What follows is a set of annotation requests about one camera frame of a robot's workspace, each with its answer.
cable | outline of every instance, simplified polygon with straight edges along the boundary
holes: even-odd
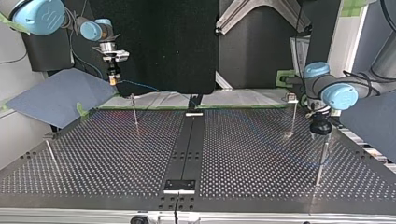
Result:
[[[94,65],[92,65],[92,64],[90,64],[90,63],[85,62],[85,61],[82,60],[80,57],[78,57],[78,55],[74,52],[74,50],[73,50],[73,41],[72,41],[73,34],[74,34],[74,30],[72,30],[72,33],[70,33],[70,50],[72,51],[73,55],[74,55],[79,61],[81,61],[82,63],[85,63],[85,64],[87,64],[89,67],[93,68],[93,69],[96,71],[96,73],[100,76],[100,78],[103,79],[103,74],[102,74],[102,72],[101,72],[97,67],[95,67]]]
[[[177,195],[177,200],[176,200],[176,205],[175,205],[175,211],[174,211],[174,215],[175,215],[175,224],[178,224],[178,217],[177,217],[178,197],[179,197],[179,194]]]
[[[391,81],[391,82],[396,81],[396,78],[394,78],[394,77],[381,77],[379,74],[377,74],[377,73],[374,71],[373,67],[370,68],[370,72],[371,72],[373,75],[375,75],[376,77],[379,77],[379,78],[381,78],[381,79],[385,79],[385,80]]]
[[[142,83],[133,82],[133,81],[130,81],[130,80],[122,80],[122,81],[120,81],[119,83],[122,83],[122,82],[127,82],[127,83],[130,83],[130,84],[133,84],[133,85],[136,85],[136,86],[139,86],[139,87],[147,88],[147,89],[150,89],[150,90],[153,90],[153,91],[160,91],[159,89],[157,89],[157,88],[155,88],[155,87],[152,87],[152,86],[149,86],[149,85],[146,85],[146,84],[142,84]],[[189,97],[183,95],[183,94],[180,93],[180,92],[177,92],[177,91],[161,91],[161,92],[176,92],[176,93],[180,94],[182,97],[184,97],[184,98],[186,98],[187,100],[189,100],[190,102],[192,102],[194,105],[197,105],[197,104],[196,104],[194,101],[192,101]]]
[[[131,83],[131,84],[133,84],[133,85],[136,85],[136,86],[139,86],[139,87],[144,87],[144,88],[150,89],[150,90],[152,90],[152,91],[160,91],[160,90],[158,90],[158,89],[155,88],[155,87],[152,87],[152,86],[149,86],[149,85],[146,85],[146,84],[141,84],[141,83],[133,82],[133,81],[130,81],[130,80],[122,80],[122,81],[120,81],[119,83],[122,83],[122,82]]]
[[[19,59],[12,60],[12,61],[9,61],[9,62],[1,62],[0,64],[6,64],[6,63],[17,63],[17,62],[20,62],[20,61],[22,61],[24,58],[26,58],[26,56],[27,56],[27,50],[26,50],[26,52],[23,54],[23,56],[22,56],[22,57],[20,57]]]
[[[82,10],[81,10],[81,16],[83,16],[83,15],[84,15],[85,8],[87,7],[87,3],[88,3],[88,0],[85,0],[85,2],[84,2],[84,6],[82,7]]]
[[[353,84],[358,84],[358,85],[361,85],[361,86],[365,86],[365,87],[367,87],[367,88],[370,88],[369,85],[367,85],[367,84],[365,84],[365,83],[357,82],[357,81],[337,81],[337,82],[333,82],[333,83],[331,83],[331,84],[325,86],[325,87],[318,93],[318,95],[321,95],[322,92],[323,92],[324,90],[326,90],[326,88],[328,88],[328,87],[330,87],[330,86],[332,86],[332,85],[334,85],[334,84],[338,84],[338,83],[353,83]],[[380,95],[381,95],[381,92],[379,92],[379,90],[377,90],[376,88],[373,88],[373,91],[375,91],[376,96],[380,96]]]
[[[370,81],[370,82],[375,82],[375,83],[392,83],[392,82],[396,81],[396,80],[373,80],[373,79],[368,78],[367,75],[365,73],[362,73],[362,72],[360,72],[358,74],[361,74],[361,75],[363,75],[365,77],[361,77],[358,74],[351,73],[351,72],[348,72],[348,71],[343,71],[343,73],[344,73],[344,75],[349,76],[349,77],[356,77],[356,78],[359,78],[359,79],[363,79],[365,81]]]
[[[382,13],[384,14],[385,20],[387,20],[388,25],[392,28],[393,32],[396,32],[396,25],[393,22],[392,18],[389,15],[387,5],[385,4],[385,0],[380,0]]]
[[[299,60],[299,58],[298,58],[298,50],[297,50],[298,24],[299,24],[299,22],[300,22],[302,13],[303,13],[303,3],[301,3],[300,11],[298,12],[297,23],[296,23],[296,27],[295,27],[295,29],[296,29],[296,35],[295,35],[295,37],[294,37],[294,50],[295,50],[295,54],[296,54],[296,61],[297,61],[298,72],[299,72],[299,74],[300,74],[300,79],[301,79],[301,81],[303,82],[303,88],[304,88],[303,91],[302,91],[302,89],[300,89],[300,92],[301,92],[302,94],[306,94],[304,73],[302,73],[302,71],[301,71],[300,60]]]

metal plate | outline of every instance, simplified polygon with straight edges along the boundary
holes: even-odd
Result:
[[[0,171],[0,207],[395,215],[395,175],[336,130],[315,188],[324,138],[302,111],[288,137],[292,111],[142,111],[138,129],[98,111],[52,143],[56,162],[41,146]],[[162,194],[178,176],[195,195]]]
[[[23,205],[28,207],[64,207],[66,199],[69,208],[106,208],[115,201],[116,207],[126,206],[122,209],[157,209],[183,112],[142,111],[137,116],[138,126],[131,110],[96,112],[51,143],[56,161],[42,150],[6,174],[0,198],[42,198]],[[12,203],[0,201],[1,206]]]
[[[311,138],[301,111],[287,137],[291,121],[291,108],[207,110],[194,210],[396,214],[395,176],[337,131],[315,188],[324,138]]]

gray panel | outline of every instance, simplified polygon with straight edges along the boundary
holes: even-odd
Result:
[[[133,115],[98,111],[51,143],[56,161],[41,150],[3,171],[0,206],[158,209],[183,113],[138,112],[137,127]]]
[[[341,114],[341,122],[350,131],[396,162],[396,92],[359,100]]]
[[[34,119],[64,128],[80,117],[77,104],[88,111],[115,94],[100,78],[75,68],[63,70],[23,92],[7,103],[10,108]]]

black cable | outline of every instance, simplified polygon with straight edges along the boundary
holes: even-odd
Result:
[[[348,72],[348,71],[343,71],[343,73],[344,73],[344,75],[346,75],[348,77],[356,77],[356,78],[359,78],[359,79],[363,79],[363,80],[370,81],[370,82],[375,82],[375,83],[392,83],[392,82],[396,81],[396,79],[395,80],[374,80],[374,79],[370,79],[363,72],[360,72],[359,74],[361,74],[361,75],[363,75],[365,77],[361,77],[358,74],[351,73],[351,72]]]
[[[22,57],[20,57],[19,59],[12,60],[12,61],[9,61],[9,62],[2,62],[2,63],[0,63],[0,64],[6,64],[6,63],[17,63],[17,62],[20,62],[20,61],[22,61],[24,58],[26,58],[26,56],[27,56],[27,50],[26,50],[26,52],[23,54],[23,56],[22,56]]]
[[[384,13],[385,20],[387,20],[388,25],[392,28],[393,32],[396,32],[396,25],[393,22],[393,19],[390,17],[387,5],[385,4],[385,0],[380,0],[382,13]]]
[[[379,77],[379,78],[381,78],[381,79],[384,79],[384,80],[387,80],[387,81],[392,81],[392,82],[393,82],[393,81],[396,81],[396,78],[394,78],[394,77],[381,77],[379,74],[377,74],[377,73],[374,71],[373,67],[370,68],[370,72],[373,73],[374,76]]]
[[[174,215],[175,215],[175,224],[178,224],[178,217],[177,217],[178,196],[179,196],[179,195],[177,195],[176,206],[175,206],[175,211],[174,211]]]
[[[297,68],[298,68],[298,71],[299,71],[299,74],[300,74],[300,79],[301,79],[301,81],[303,82],[303,87],[304,87],[304,90],[303,90],[301,93],[302,93],[302,94],[306,94],[304,74],[303,74],[302,71],[301,71],[300,60],[299,60],[299,58],[298,58],[298,50],[297,50],[298,24],[299,24],[299,22],[300,22],[301,15],[302,15],[302,13],[303,13],[303,5],[304,5],[304,4],[301,3],[300,10],[299,10],[299,12],[298,12],[298,17],[297,17],[297,23],[296,23],[296,27],[295,27],[295,29],[296,29],[296,35],[295,35],[295,37],[294,37],[294,51],[295,51],[295,54],[296,54]]]
[[[321,91],[318,93],[318,95],[321,95],[322,92],[323,92],[324,90],[326,90],[326,88],[328,88],[328,87],[330,87],[330,86],[332,86],[332,85],[334,85],[334,84],[338,84],[338,83],[353,83],[353,84],[358,84],[358,85],[361,85],[361,86],[365,86],[365,87],[367,87],[367,88],[370,88],[369,85],[367,85],[367,84],[365,84],[365,83],[357,82],[357,81],[337,81],[337,82],[333,82],[333,83],[331,83],[331,84],[325,86],[323,89],[321,89]],[[379,92],[379,90],[377,90],[376,88],[373,88],[373,91],[375,91],[375,93],[376,93],[377,96],[381,95],[381,92]]]

